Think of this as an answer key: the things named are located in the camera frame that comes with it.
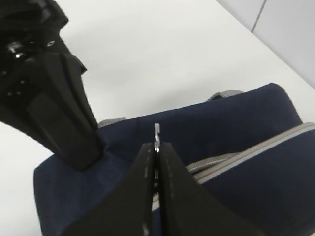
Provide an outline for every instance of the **white surface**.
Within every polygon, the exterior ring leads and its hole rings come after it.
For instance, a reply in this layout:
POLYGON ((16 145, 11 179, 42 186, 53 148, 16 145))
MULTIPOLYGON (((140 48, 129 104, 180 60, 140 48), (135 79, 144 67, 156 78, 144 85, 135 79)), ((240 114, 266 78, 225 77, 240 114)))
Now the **white surface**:
MULTIPOLYGON (((66 44, 88 72, 98 121, 205 101, 217 91, 282 85, 304 121, 315 91, 214 0, 60 0, 66 44)), ((33 169, 49 152, 0 125, 0 235, 40 236, 33 169)))
POLYGON ((267 0, 254 34, 315 88, 315 1, 267 0))
POLYGON ((252 31, 264 0, 217 0, 249 31, 252 31))

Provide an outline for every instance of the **white wall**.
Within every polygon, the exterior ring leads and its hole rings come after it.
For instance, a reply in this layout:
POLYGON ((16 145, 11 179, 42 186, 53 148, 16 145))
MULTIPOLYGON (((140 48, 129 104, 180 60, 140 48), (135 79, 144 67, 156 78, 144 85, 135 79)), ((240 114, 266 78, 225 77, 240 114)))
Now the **white wall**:
POLYGON ((254 34, 315 88, 315 1, 267 0, 254 34))
POLYGON ((264 0, 218 0, 218 2, 252 31, 264 0))

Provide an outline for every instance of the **bolt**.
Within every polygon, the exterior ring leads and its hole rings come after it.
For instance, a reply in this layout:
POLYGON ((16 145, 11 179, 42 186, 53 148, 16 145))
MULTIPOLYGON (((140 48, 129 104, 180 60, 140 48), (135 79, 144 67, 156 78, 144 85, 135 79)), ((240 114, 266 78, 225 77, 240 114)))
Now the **bolt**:
POLYGON ((54 45, 54 40, 52 40, 52 41, 50 41, 49 43, 47 43, 47 47, 51 47, 51 46, 53 46, 54 45))

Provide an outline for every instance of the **fabric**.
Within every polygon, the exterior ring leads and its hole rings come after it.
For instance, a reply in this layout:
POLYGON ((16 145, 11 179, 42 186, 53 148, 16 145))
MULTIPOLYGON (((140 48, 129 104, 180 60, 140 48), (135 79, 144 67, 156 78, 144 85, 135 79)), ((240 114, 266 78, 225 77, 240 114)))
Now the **fabric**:
POLYGON ((203 184, 269 236, 315 232, 315 131, 271 148, 203 184))
POLYGON ((104 157, 76 172, 52 156, 34 173, 37 211, 45 236, 59 236, 124 177, 143 143, 170 142, 185 165, 241 152, 302 122, 283 89, 269 84, 225 99, 120 121, 98 130, 104 157))
POLYGON ((125 119, 126 119, 125 117, 116 118, 116 119, 105 119, 98 124, 98 128, 100 129, 100 128, 103 128, 105 126, 115 124, 115 123, 122 121, 122 120, 125 120, 125 119))
POLYGON ((228 91, 224 91, 224 92, 217 92, 216 94, 214 94, 212 97, 210 97, 207 102, 210 102, 212 100, 216 100, 216 99, 220 99, 220 98, 226 98, 226 97, 231 97, 231 96, 235 96, 238 94, 244 93, 243 91, 238 91, 238 90, 228 90, 228 91))

